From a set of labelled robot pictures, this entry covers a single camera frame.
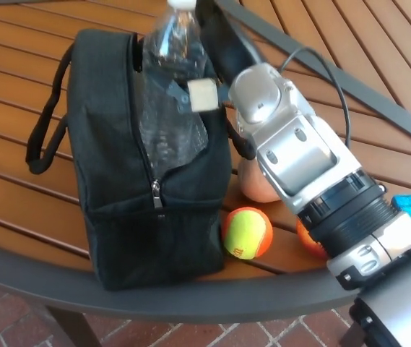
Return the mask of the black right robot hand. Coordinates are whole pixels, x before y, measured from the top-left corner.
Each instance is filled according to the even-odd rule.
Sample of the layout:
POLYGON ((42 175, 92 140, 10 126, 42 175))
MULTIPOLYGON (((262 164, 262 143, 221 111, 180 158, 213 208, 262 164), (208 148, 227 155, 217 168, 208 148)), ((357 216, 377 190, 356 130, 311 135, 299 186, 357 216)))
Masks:
POLYGON ((169 1, 168 5, 177 19, 183 16, 182 22, 199 30, 199 37, 190 42, 209 59, 200 76, 184 78, 185 90, 180 82, 169 87, 168 92, 178 97, 178 109, 212 111, 224 102, 236 104, 233 85, 243 71, 262 62, 258 49, 215 1, 169 1))

